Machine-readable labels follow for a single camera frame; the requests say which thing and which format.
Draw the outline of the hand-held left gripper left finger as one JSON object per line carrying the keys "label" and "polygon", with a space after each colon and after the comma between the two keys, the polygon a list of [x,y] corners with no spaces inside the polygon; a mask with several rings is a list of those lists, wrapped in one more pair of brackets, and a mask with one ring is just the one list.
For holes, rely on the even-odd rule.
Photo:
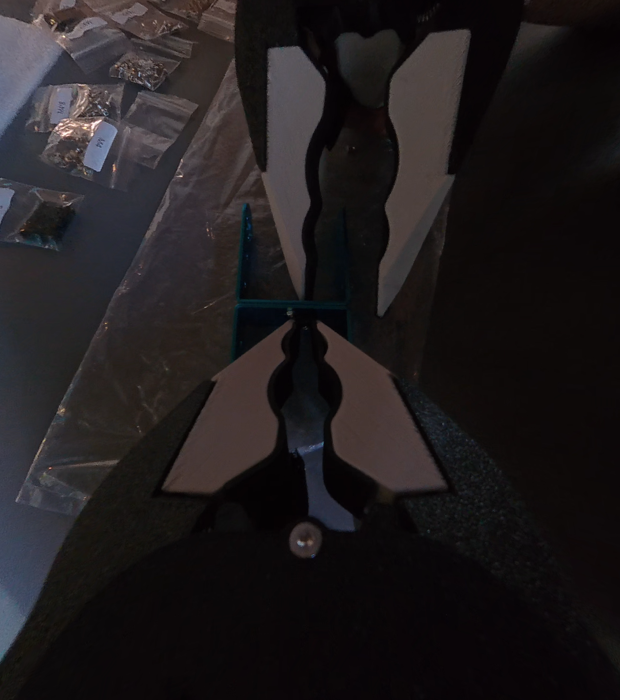
{"label": "hand-held left gripper left finger", "polygon": [[213,389],[162,486],[212,496],[276,453],[293,390],[297,326],[287,320],[213,377]]}

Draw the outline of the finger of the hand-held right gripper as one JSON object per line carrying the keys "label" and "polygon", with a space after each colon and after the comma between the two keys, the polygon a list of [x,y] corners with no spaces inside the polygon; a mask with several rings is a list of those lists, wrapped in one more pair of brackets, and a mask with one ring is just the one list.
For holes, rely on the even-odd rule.
{"label": "finger of the hand-held right gripper", "polygon": [[388,243],[379,264],[376,313],[401,290],[449,194],[449,157],[471,33],[429,33],[396,68],[388,86],[388,117],[397,169],[385,201]]}
{"label": "finger of the hand-held right gripper", "polygon": [[291,282],[304,300],[307,255],[302,233],[311,208],[306,163],[323,115],[325,79],[301,47],[270,48],[267,59],[267,156],[262,181]]}

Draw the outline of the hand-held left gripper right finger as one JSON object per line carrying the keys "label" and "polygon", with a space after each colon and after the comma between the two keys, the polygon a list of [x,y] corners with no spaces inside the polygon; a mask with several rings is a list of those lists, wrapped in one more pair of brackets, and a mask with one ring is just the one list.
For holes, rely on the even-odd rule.
{"label": "hand-held left gripper right finger", "polygon": [[331,495],[445,492],[448,482],[391,372],[318,321],[318,389],[328,404],[323,479]]}

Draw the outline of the blue H-shaped metal bracket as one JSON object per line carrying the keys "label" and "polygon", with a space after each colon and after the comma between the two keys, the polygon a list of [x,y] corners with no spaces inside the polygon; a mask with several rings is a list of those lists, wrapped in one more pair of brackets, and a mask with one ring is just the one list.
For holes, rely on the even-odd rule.
{"label": "blue H-shaped metal bracket", "polygon": [[335,231],[340,238],[339,282],[340,298],[332,301],[277,300],[253,297],[252,282],[255,265],[256,240],[253,232],[251,207],[245,204],[241,214],[239,260],[236,277],[236,305],[232,327],[230,361],[236,361],[254,345],[297,315],[310,316],[329,326],[341,337],[353,342],[349,309],[349,250],[346,209],[337,216]]}

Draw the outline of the clear plastic bag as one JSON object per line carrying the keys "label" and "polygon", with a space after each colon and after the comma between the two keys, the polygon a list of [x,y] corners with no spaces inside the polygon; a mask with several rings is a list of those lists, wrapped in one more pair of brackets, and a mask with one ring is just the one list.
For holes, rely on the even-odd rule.
{"label": "clear plastic bag", "polygon": [[[346,153],[349,144],[356,153]],[[335,226],[345,208],[353,342],[418,385],[450,197],[400,293],[385,316],[376,317],[382,200],[394,154],[387,138],[341,131],[321,161],[324,209],[317,242],[340,242]],[[260,259],[253,297],[295,300],[231,62],[61,401],[17,503],[79,514],[113,465],[229,363],[245,204],[251,207]]]}

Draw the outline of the group of small zip bags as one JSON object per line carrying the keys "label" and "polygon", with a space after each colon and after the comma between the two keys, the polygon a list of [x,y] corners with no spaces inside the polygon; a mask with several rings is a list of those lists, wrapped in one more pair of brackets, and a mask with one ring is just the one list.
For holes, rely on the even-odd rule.
{"label": "group of small zip bags", "polygon": [[[193,46],[178,35],[183,10],[161,13],[165,4],[37,1],[37,25],[85,73],[108,66],[115,79],[37,89],[26,129],[48,134],[41,162],[117,190],[143,167],[157,168],[197,109],[158,92]],[[83,198],[0,178],[0,242],[59,250]]]}

